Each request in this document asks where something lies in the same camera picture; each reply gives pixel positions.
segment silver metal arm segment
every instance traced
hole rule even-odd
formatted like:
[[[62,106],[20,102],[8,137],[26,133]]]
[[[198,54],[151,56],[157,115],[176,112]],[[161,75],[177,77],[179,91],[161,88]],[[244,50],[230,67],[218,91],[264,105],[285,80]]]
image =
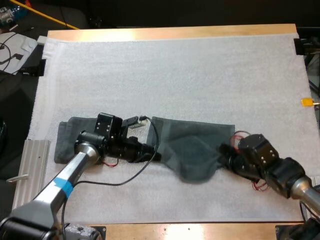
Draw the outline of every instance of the silver metal arm segment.
[[[97,149],[89,143],[77,146],[76,156],[49,182],[49,184],[29,203],[14,209],[10,217],[31,222],[40,227],[57,227],[57,213],[69,197],[73,185],[84,170],[94,165],[100,158]]]
[[[320,192],[310,185],[310,179],[307,176],[295,181],[290,193],[293,199],[301,200],[320,216]]]

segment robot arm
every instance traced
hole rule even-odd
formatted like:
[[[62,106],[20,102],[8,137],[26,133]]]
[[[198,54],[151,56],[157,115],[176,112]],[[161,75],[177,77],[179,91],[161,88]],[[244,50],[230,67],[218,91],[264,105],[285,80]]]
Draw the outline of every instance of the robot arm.
[[[239,153],[225,144],[219,151],[224,155],[223,165],[230,171],[254,182],[264,179],[280,195],[300,200],[320,215],[320,193],[312,187],[303,167],[290,157],[279,158],[262,134],[241,139]]]
[[[73,159],[29,203],[14,209],[0,225],[2,239],[58,239],[60,223],[57,213],[86,168],[99,163],[101,157],[125,159],[130,163],[143,162],[155,153],[152,146],[127,138],[129,127],[141,126],[144,117],[122,120],[100,113],[94,133],[82,131],[74,145]],[[97,240],[99,232],[81,227],[81,239]]]

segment blue tape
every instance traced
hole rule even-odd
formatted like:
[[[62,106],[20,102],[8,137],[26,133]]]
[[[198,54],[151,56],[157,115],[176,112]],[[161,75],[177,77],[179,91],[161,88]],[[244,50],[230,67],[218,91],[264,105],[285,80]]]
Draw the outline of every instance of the blue tape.
[[[69,198],[71,192],[74,190],[71,182],[59,177],[56,177],[55,179],[53,179],[53,182],[57,187],[61,188],[62,191],[64,191],[66,198]]]

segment black cable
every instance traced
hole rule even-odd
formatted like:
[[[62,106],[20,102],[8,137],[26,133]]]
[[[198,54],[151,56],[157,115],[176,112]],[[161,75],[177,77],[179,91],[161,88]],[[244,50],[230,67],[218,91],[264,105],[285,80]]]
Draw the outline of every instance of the black cable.
[[[314,58],[315,55],[311,55],[311,54],[308,54],[307,56],[305,56],[304,58],[304,65],[305,65],[305,68],[308,69],[308,65],[309,63],[311,62],[311,60]]]
[[[68,29],[68,25],[67,25],[67,22],[66,22],[66,19],[65,19],[65,15],[64,15],[64,12],[63,12],[62,7],[61,7],[61,1],[60,1],[60,4],[59,4],[59,8],[60,8],[60,12],[61,12],[61,16],[62,16],[63,22],[65,24],[65,28]]]
[[[313,91],[314,93],[316,93],[318,95],[319,88],[310,80],[309,80],[309,87],[310,87],[311,91]]]
[[[9,39],[11,39],[13,36],[15,36],[15,35],[17,35],[17,34],[23,34],[23,33],[25,33],[25,32],[29,32],[29,31],[31,31],[32,29],[34,29],[34,27],[29,27],[29,28],[27,28],[26,30],[23,30],[23,31],[20,31],[20,32],[16,32],[16,33],[12,34],[10,37],[8,37],[4,42],[1,43],[0,49],[2,48],[2,46],[6,46],[7,49],[8,49],[8,51],[9,51],[9,61],[8,61],[8,63],[6,64],[6,66],[4,67],[4,69],[1,70],[1,73],[7,73],[7,72],[5,72],[5,70],[7,69],[7,67],[9,66],[10,61],[11,61],[11,51],[10,51],[10,48],[9,48],[5,43],[6,43]],[[18,71],[19,71],[19,70],[15,71],[15,72],[13,72],[13,73],[8,73],[8,75],[14,76],[14,74],[15,74],[16,72],[18,72]],[[3,82],[4,80],[6,80],[7,78],[8,78],[8,77],[4,77],[3,79],[1,79],[1,80],[0,80],[0,83]]]
[[[128,180],[121,182],[121,183],[108,183],[108,182],[98,182],[98,181],[78,181],[76,184],[73,185],[73,188],[75,188],[77,185],[79,184],[95,184],[95,185],[104,185],[104,186],[121,186],[124,184],[127,184],[128,182],[132,181],[133,179],[135,179],[137,176],[139,176],[143,170],[146,169],[146,167],[153,161],[153,159],[155,158],[158,148],[159,148],[159,134],[156,128],[156,125],[154,124],[154,122],[151,120],[151,118],[147,117],[147,116],[143,116],[142,118],[144,119],[148,119],[149,122],[151,123],[154,133],[155,133],[155,137],[156,137],[156,144],[155,144],[155,150],[154,153],[152,155],[152,157],[150,158],[150,160],[131,178],[129,178]],[[63,203],[63,207],[62,207],[62,213],[61,213],[61,227],[62,227],[62,236],[63,236],[63,240],[66,240],[66,232],[65,232],[65,210],[66,210],[66,205],[67,205],[67,198],[65,198],[65,201]]]
[[[319,188],[320,188],[320,184],[319,184],[319,185],[316,185],[316,186],[313,186],[313,188],[314,188],[315,190],[319,189]],[[305,209],[307,209],[307,210],[309,211],[309,213],[310,213],[313,217],[315,217],[318,221],[320,221],[320,218],[319,218],[316,214],[314,214],[314,212],[313,212],[309,207],[307,207],[306,204],[304,204],[303,202],[300,201],[300,202],[299,202],[299,206],[300,206],[300,211],[301,211],[301,215],[302,215],[302,218],[303,218],[303,221],[304,221],[304,222],[306,222],[307,219],[306,219],[306,216],[304,215],[304,211],[303,211],[303,209],[302,209],[302,205],[305,207]]]
[[[17,35],[17,34],[18,34],[18,32],[16,32],[15,34],[12,34],[10,37],[8,37],[8,38],[0,45],[0,49],[2,48],[2,46],[3,46],[10,38],[12,38],[13,36],[15,36],[15,35]],[[10,61],[11,61],[11,52],[9,52],[9,61],[8,61],[8,63],[6,64],[6,66],[4,67],[4,69],[2,69],[3,72],[4,72],[4,71],[7,69],[7,67],[9,66]]]
[[[66,230],[65,230],[65,210],[67,205],[68,198],[65,198],[63,206],[62,206],[62,213],[61,213],[61,227],[62,227],[62,238],[66,240]]]

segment yellow tag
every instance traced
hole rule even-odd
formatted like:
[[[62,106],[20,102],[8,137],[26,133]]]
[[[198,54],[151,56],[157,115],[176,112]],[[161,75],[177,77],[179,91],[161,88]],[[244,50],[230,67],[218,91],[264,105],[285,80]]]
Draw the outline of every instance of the yellow tag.
[[[312,100],[312,98],[302,98],[301,104],[303,107],[313,107],[314,101]]]

